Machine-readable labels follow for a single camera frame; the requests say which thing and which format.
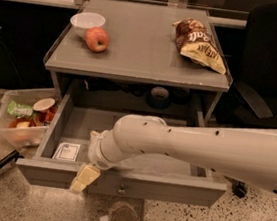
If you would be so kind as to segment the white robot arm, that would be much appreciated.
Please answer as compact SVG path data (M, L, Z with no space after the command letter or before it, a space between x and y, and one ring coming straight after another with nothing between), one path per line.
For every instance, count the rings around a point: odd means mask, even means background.
M91 133L88 162L80 166L70 190L81 192L101 171L142 154L166 155L215 169L277 193L277 129L179 127L160 117L130 114L110 130Z

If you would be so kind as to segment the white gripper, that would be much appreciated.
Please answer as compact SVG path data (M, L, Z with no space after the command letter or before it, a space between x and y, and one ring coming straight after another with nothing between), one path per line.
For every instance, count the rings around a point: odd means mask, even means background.
M111 131L90 132L88 160L92 164L84 164L77 172L77 177L71 181L71 192L82 192L100 176L102 170L115 167L120 159L120 149L113 139Z

